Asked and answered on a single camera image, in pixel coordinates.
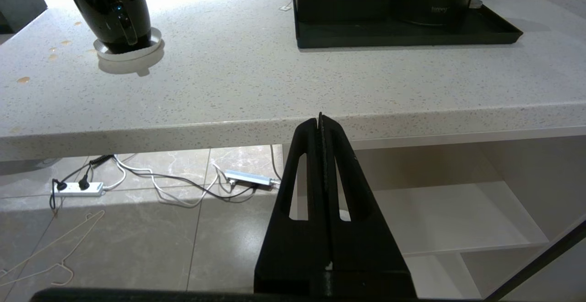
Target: mug handle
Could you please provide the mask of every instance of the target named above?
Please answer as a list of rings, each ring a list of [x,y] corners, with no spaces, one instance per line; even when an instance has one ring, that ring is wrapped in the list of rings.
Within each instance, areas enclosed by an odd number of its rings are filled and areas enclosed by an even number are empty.
[[[128,45],[132,46],[138,42],[138,38],[136,37],[136,31],[134,30],[134,26],[132,26],[132,21],[130,17],[128,17],[128,13],[121,2],[114,4],[114,12],[118,17],[118,21],[120,22],[120,26],[124,31],[124,37],[126,37],[126,42]]]

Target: black plug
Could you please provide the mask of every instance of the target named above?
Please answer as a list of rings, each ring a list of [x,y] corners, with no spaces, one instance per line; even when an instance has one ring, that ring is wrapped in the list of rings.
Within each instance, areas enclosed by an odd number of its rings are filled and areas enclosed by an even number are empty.
[[[80,190],[84,191],[90,187],[90,184],[87,182],[87,174],[83,175],[83,178],[79,180],[79,188]]]
[[[57,181],[57,190],[63,191],[67,188],[67,183]]]

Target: white cabinet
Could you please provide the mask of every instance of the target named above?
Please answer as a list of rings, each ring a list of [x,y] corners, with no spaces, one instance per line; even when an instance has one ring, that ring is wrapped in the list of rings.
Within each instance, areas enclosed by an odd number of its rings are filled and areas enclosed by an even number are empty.
[[[355,152],[419,298],[486,298],[586,218],[586,137]]]

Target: kettle logo text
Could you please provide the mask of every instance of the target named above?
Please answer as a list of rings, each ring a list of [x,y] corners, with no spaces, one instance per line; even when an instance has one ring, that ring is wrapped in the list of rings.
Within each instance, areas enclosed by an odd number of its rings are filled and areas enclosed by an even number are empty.
[[[448,12],[449,7],[431,7],[431,12],[433,12],[434,14],[445,14],[446,12]]]

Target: black cable on floor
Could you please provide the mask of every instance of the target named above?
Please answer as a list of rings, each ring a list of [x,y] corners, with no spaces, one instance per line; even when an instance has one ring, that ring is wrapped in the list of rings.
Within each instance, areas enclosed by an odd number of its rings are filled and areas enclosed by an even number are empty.
[[[248,187],[246,190],[244,190],[242,192],[239,192],[238,194],[235,194],[235,195],[232,195],[232,196],[220,196],[220,195],[217,195],[217,194],[209,191],[208,189],[202,187],[201,185],[199,185],[199,184],[197,184],[197,183],[193,182],[192,180],[190,180],[188,178],[185,178],[185,177],[165,175],[165,174],[162,174],[162,173],[137,173],[136,171],[133,171],[132,169],[128,169],[128,168],[126,168],[126,170],[129,171],[129,172],[131,172],[131,173],[133,173],[136,176],[148,176],[148,177],[150,177],[150,176],[158,176],[158,177],[165,177],[165,178],[170,178],[170,179],[177,179],[179,181],[184,181],[185,183],[189,183],[189,184],[193,185],[194,187],[196,187],[196,188],[198,188],[198,189],[200,189],[202,191],[205,191],[208,194],[211,194],[212,196],[214,196],[214,197],[216,197],[217,199],[220,199],[220,200],[228,200],[228,199],[237,197],[237,196],[239,196],[239,195],[241,195],[241,194],[249,191],[250,189],[253,189],[253,193],[255,193],[256,192],[256,189],[258,188],[258,184],[253,184],[250,187]]]

